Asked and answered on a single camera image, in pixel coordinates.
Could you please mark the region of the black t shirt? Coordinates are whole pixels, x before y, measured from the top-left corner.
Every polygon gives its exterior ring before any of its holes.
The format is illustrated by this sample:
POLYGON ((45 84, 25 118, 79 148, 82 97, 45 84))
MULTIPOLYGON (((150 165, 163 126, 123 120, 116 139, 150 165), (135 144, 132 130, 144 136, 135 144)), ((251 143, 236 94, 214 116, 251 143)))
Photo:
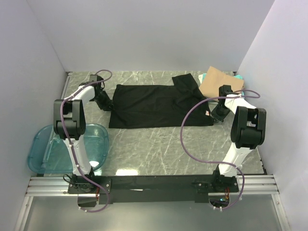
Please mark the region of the black t shirt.
POLYGON ((117 85, 109 128, 211 126, 208 103, 191 74, 172 78, 173 85, 117 85))

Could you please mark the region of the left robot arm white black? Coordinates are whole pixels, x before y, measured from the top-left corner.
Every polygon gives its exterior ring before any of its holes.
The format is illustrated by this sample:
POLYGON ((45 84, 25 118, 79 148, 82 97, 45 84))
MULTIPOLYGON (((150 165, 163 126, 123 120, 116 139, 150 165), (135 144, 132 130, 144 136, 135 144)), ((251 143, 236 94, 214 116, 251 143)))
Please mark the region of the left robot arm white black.
POLYGON ((76 176, 93 172, 84 143, 84 105, 88 102, 95 102, 103 111, 112 111, 113 102, 104 90, 103 80, 84 83, 69 97, 57 99, 53 104, 53 129, 69 151, 76 176))

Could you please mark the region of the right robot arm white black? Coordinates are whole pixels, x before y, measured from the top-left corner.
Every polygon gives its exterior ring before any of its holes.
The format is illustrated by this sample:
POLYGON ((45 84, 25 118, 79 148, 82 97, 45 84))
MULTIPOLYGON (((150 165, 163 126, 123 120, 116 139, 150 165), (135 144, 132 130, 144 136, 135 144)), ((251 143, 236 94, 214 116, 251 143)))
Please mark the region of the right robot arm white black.
POLYGON ((211 112, 215 120, 223 121, 230 113, 234 113, 231 127, 231 146, 223 160, 218 165, 221 175, 211 180, 213 190, 222 192, 228 186, 225 177, 237 175, 245 158, 265 139, 267 111, 248 103, 238 94, 229 94, 218 98, 218 104, 211 112))

